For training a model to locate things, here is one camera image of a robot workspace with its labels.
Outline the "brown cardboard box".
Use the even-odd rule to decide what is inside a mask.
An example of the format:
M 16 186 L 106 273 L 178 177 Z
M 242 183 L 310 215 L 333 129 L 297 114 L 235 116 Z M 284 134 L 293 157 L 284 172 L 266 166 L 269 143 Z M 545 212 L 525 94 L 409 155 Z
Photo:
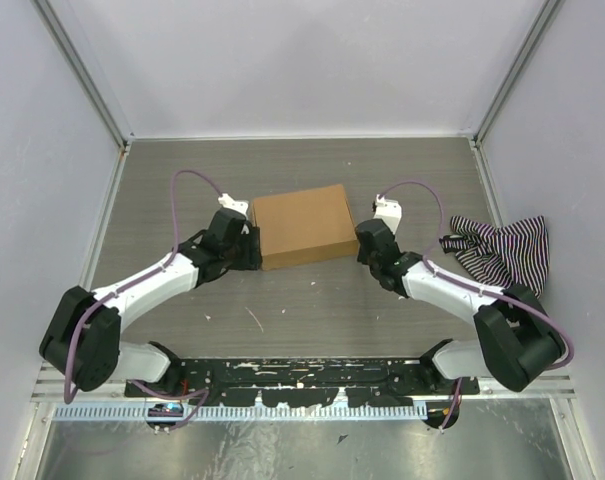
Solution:
M 354 256 L 359 243 L 345 187 L 256 197 L 252 220 L 260 230 L 264 271 Z

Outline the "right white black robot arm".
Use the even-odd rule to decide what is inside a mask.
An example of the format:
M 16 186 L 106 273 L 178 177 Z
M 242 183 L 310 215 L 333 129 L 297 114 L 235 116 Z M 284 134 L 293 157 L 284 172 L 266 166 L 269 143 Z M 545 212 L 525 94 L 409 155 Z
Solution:
M 382 288 L 435 306 L 475 328 L 472 341 L 444 340 L 420 357 L 422 382 L 444 394 L 458 379 L 491 377 L 523 391 L 542 373 L 573 359 L 574 347 L 533 292 L 515 284 L 504 289 L 468 280 L 414 252 L 402 252 L 381 219 L 356 226 L 357 261 Z

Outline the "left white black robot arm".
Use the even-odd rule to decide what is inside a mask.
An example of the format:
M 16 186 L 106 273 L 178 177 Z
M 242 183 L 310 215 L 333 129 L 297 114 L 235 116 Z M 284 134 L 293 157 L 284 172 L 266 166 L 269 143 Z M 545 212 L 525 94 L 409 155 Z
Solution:
M 39 354 L 63 374 L 67 400 L 110 380 L 163 397 L 179 395 L 186 380 L 181 359 L 154 341 L 125 342 L 122 333 L 164 302 L 229 271 L 259 269 L 259 230 L 247 208 L 242 203 L 218 209 L 207 228 L 123 281 L 94 291 L 74 286 L 62 295 Z

